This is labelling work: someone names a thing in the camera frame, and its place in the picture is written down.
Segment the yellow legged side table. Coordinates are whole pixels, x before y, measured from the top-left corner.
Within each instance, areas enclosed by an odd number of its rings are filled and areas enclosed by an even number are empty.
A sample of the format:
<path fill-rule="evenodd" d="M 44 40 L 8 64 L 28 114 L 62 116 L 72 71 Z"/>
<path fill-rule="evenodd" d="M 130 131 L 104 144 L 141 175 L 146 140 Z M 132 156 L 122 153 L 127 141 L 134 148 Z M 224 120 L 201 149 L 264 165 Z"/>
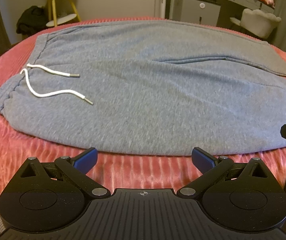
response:
<path fill-rule="evenodd" d="M 48 22 L 52 28 L 69 22 L 81 22 L 75 0 L 47 0 Z"/>

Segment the white shell shaped chair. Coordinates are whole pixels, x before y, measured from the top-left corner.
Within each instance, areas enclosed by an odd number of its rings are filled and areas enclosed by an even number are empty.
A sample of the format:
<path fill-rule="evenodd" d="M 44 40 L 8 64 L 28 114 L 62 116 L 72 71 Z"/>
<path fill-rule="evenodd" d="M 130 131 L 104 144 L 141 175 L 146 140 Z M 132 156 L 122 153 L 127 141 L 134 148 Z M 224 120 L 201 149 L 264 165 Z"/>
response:
<path fill-rule="evenodd" d="M 253 35 L 266 40 L 270 34 L 281 23 L 282 19 L 272 13 L 266 13 L 262 10 L 244 9 L 241 19 L 235 17 L 230 18 L 233 25 L 238 25 L 249 31 Z"/>

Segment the grey cabinet with knob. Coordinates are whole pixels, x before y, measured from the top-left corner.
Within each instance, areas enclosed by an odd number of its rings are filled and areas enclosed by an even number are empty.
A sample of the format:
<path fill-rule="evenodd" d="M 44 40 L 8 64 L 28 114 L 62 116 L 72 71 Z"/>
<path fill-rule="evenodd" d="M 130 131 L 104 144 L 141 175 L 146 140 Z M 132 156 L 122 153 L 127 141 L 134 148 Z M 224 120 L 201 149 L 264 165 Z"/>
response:
<path fill-rule="evenodd" d="M 208 0 L 174 0 L 172 20 L 216 26 L 220 5 Z"/>

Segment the black clothes pile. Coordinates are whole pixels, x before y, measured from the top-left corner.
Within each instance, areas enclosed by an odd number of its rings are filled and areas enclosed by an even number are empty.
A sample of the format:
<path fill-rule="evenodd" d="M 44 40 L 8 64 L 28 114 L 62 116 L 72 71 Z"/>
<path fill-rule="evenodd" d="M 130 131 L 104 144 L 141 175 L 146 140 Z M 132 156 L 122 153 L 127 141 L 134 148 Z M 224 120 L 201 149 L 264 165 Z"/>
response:
<path fill-rule="evenodd" d="M 48 18 L 43 7 L 31 6 L 26 9 L 16 24 L 16 33 L 32 36 L 46 29 Z"/>

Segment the grey sweatpants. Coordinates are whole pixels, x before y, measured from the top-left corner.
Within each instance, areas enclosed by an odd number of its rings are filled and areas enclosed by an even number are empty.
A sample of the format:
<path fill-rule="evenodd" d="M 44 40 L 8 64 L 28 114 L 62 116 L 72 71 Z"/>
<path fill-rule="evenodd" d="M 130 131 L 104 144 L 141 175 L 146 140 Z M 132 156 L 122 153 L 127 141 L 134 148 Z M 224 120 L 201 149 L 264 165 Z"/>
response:
<path fill-rule="evenodd" d="M 188 23 L 104 22 L 39 35 L 0 87 L 11 127 L 103 152 L 286 147 L 286 62 L 270 44 Z"/>

